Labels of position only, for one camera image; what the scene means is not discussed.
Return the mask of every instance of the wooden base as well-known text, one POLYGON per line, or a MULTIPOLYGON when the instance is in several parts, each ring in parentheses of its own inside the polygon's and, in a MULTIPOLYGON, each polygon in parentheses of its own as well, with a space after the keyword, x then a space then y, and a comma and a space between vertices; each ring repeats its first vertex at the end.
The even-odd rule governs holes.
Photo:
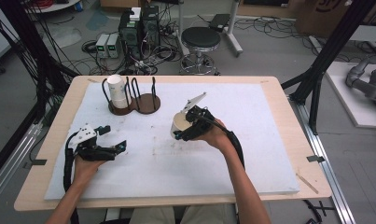
POLYGON ((109 111, 114 115, 127 115, 130 114, 133 110, 136 110, 141 114, 153 114, 160 108, 160 98, 150 93, 142 94, 137 99, 132 97, 132 101, 126 108, 117 108, 112 104, 112 101, 108 105, 109 111))

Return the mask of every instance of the round stool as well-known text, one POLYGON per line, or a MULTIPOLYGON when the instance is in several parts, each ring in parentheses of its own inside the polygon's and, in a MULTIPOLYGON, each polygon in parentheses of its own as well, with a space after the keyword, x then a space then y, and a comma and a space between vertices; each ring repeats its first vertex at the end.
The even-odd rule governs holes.
POLYGON ((217 31, 208 27, 190 27, 182 32, 181 41, 185 47, 195 51, 182 58, 182 70, 189 74, 206 75, 216 69, 214 60, 203 52, 219 46, 220 36, 217 31))

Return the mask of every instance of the black stool seat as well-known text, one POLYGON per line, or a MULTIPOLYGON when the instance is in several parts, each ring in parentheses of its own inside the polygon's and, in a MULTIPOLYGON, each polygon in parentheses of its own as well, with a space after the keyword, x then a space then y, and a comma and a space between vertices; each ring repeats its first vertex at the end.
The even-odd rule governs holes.
POLYGON ((208 27, 190 27, 182 32, 182 42, 187 47, 209 49, 213 48, 220 42, 220 36, 217 31, 208 27))

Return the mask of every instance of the forearm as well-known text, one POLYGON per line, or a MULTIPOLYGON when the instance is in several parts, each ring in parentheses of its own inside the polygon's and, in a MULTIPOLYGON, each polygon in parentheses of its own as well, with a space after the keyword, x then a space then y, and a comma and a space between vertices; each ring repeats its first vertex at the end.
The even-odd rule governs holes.
POLYGON ((49 217, 47 224, 67 224, 74 209, 77 207, 77 202, 80 199, 80 196, 85 191, 89 182, 82 184, 72 184, 68 191, 65 192, 65 195, 60 200, 54 212, 49 217))
POLYGON ((226 144, 221 151, 228 165, 230 180, 234 187, 240 223, 270 223, 267 211, 232 144, 226 144))

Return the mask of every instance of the white board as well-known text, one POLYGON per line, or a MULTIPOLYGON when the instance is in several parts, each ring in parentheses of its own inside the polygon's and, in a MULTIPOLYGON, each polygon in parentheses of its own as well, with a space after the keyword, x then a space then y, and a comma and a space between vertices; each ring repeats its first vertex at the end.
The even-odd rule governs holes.
MULTIPOLYGON (((327 77, 354 125, 359 128, 376 128, 376 105, 362 91, 345 84, 347 74, 354 66, 356 63, 332 63, 327 70, 327 77)), ((370 74, 375 69, 376 64, 368 64, 360 79, 369 82, 370 74)))
MULTIPOLYGON (((150 85, 139 84, 141 93, 150 85)), ((246 172, 261 194, 296 193, 299 184, 260 85, 156 84, 160 109, 151 115, 133 111, 115 116, 107 109, 101 84, 87 88, 69 135, 86 123, 110 125, 97 144, 113 146, 127 140, 127 150, 102 165, 83 198, 140 198, 162 196, 233 195, 222 154, 203 141, 176 141, 172 119, 188 99, 207 92, 198 106, 208 106, 238 136, 246 172)), ((45 199, 60 199, 63 191, 63 147, 45 199)))

